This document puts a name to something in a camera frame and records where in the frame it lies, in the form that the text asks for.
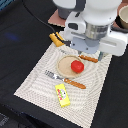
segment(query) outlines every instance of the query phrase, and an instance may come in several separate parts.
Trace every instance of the table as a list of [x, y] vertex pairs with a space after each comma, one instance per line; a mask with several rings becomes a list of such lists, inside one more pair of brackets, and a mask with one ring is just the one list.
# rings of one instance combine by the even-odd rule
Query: table
[[[56, 10], [50, 0], [25, 2], [45, 22]], [[63, 30], [58, 26], [53, 27], [58, 32]], [[21, 0], [16, 0], [0, 12], [0, 103], [55, 128], [78, 128], [77, 125], [13, 95], [51, 44], [51, 33], [51, 29], [25, 10]], [[128, 49], [121, 57], [113, 56], [91, 128], [128, 126], [127, 56]]]

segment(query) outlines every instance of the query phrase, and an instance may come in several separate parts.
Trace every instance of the placemat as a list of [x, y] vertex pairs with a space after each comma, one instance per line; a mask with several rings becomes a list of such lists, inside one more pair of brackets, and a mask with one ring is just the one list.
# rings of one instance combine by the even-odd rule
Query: placemat
[[[77, 124], [78, 126], [89, 128], [93, 120], [112, 56], [107, 55], [101, 62], [98, 63], [86, 60], [84, 61], [85, 71], [80, 77], [73, 80], [85, 84], [87, 89], [82, 90], [64, 83], [71, 105], [61, 108], [56, 95], [55, 85], [63, 82], [60, 80], [53, 80], [44, 74], [45, 70], [58, 74], [55, 68], [56, 61], [60, 57], [65, 56], [65, 54], [59, 49], [70, 51], [71, 53], [77, 53], [76, 50], [73, 50], [65, 45], [56, 48], [52, 43], [14, 95], [51, 111], [71, 121], [72, 123]], [[84, 54], [98, 58], [99, 51], [93, 55]]]

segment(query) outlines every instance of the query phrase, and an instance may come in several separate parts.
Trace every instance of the black cable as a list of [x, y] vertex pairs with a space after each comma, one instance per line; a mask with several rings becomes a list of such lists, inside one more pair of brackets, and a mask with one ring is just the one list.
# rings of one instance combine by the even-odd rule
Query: black cable
[[39, 22], [43, 23], [43, 24], [46, 25], [47, 27], [51, 28], [52, 31], [53, 31], [53, 33], [56, 35], [57, 39], [58, 39], [59, 41], [61, 41], [61, 42], [64, 42], [63, 40], [61, 40], [61, 39], [58, 37], [58, 35], [56, 34], [55, 29], [54, 29], [52, 26], [48, 25], [47, 23], [45, 23], [44, 21], [42, 21], [41, 19], [39, 19], [37, 16], [35, 16], [35, 15], [29, 10], [29, 8], [26, 6], [24, 0], [22, 0], [22, 3], [23, 3], [24, 8], [25, 8], [34, 18], [36, 18]]

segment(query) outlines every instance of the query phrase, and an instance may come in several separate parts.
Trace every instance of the fork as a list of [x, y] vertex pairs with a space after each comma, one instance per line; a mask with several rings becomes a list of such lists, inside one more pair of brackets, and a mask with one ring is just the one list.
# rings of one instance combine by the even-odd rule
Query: fork
[[47, 76], [49, 76], [50, 78], [52, 78], [52, 79], [59, 79], [59, 80], [64, 81], [65, 83], [71, 84], [71, 85], [76, 86], [78, 88], [86, 89], [86, 86], [85, 85], [80, 84], [80, 83], [77, 83], [77, 82], [72, 81], [72, 80], [69, 80], [67, 78], [61, 78], [60, 76], [58, 76], [58, 75], [56, 75], [56, 74], [54, 74], [54, 73], [52, 73], [52, 72], [50, 72], [48, 70], [45, 71], [45, 74]]

